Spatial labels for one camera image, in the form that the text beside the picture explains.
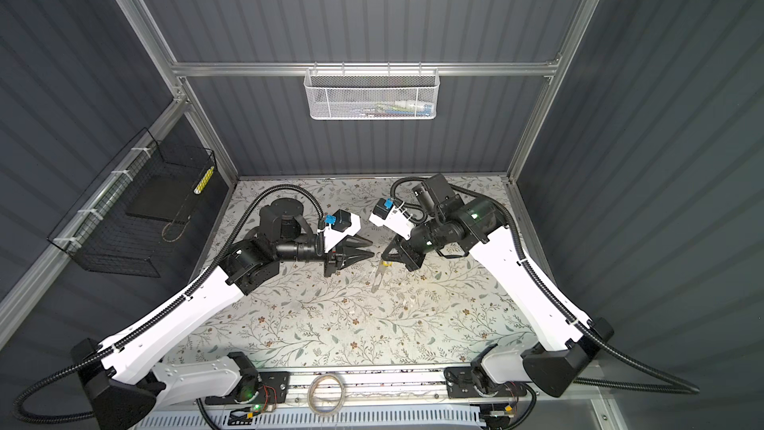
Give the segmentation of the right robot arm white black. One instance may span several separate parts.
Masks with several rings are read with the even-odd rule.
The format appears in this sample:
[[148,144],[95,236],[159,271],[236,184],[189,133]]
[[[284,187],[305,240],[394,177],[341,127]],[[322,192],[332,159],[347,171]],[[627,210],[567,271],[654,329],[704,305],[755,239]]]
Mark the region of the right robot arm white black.
[[379,199],[369,216],[396,235],[384,260],[413,272],[428,254],[459,246],[462,257],[475,259],[493,276],[537,338],[526,350],[488,346],[471,363],[474,386],[489,394],[509,382],[530,382],[549,396],[561,396],[599,354],[595,338],[612,338],[612,326],[591,320],[539,269],[525,253],[513,215],[499,201],[453,185],[441,174],[412,180],[416,202],[390,195]]

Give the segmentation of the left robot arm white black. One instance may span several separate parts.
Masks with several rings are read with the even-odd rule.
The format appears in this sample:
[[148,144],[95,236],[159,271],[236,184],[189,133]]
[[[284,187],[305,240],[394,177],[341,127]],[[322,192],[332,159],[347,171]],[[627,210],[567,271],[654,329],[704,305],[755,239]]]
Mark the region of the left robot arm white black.
[[302,203],[292,198],[263,207],[258,225],[219,264],[161,308],[100,344],[82,342],[75,348],[75,356],[109,352],[79,372],[99,428],[129,429],[156,408],[206,397],[256,410],[276,400],[244,352],[202,364],[166,364],[163,358],[212,316],[278,276],[284,262],[320,262],[330,276],[370,258],[369,240],[358,235],[358,215],[339,209],[314,230],[302,211]]

